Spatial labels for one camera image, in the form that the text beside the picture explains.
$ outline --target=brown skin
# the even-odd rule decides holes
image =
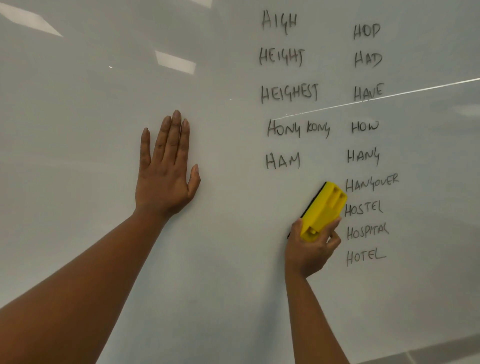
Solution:
[[[0,362],[92,364],[165,224],[192,201],[198,166],[186,182],[190,125],[163,120],[150,155],[142,134],[132,216],[59,271],[0,310]]]
[[[301,219],[292,225],[285,249],[285,283],[296,364],[349,364],[307,281],[340,245],[335,232],[340,220],[327,225],[313,243],[300,237]]]

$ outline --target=whiteboard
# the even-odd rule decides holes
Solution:
[[[478,1],[0,1],[0,305],[132,213],[180,109],[202,185],[99,363],[292,363],[283,249],[324,181],[357,213],[310,283],[352,363],[480,332]]]

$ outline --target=hand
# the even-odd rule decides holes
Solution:
[[[200,174],[198,165],[187,180],[187,161],[190,124],[177,110],[173,118],[167,116],[160,128],[153,157],[150,157],[150,132],[144,129],[140,146],[140,171],[138,174],[135,211],[148,211],[168,220],[193,200]]]
[[[295,221],[285,249],[285,271],[293,270],[307,278],[322,269],[342,242],[335,232],[340,221],[341,218],[337,218],[325,226],[318,239],[312,243],[308,243],[300,237],[303,220]]]

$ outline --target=forearm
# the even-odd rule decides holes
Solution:
[[[296,364],[348,364],[306,278],[286,267]]]
[[[95,363],[165,223],[134,213],[2,308],[0,357],[15,364]]]

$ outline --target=yellow eraser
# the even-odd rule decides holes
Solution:
[[[347,194],[332,182],[325,182],[301,216],[303,228],[300,237],[307,241],[315,241],[325,225],[340,216],[347,202]]]

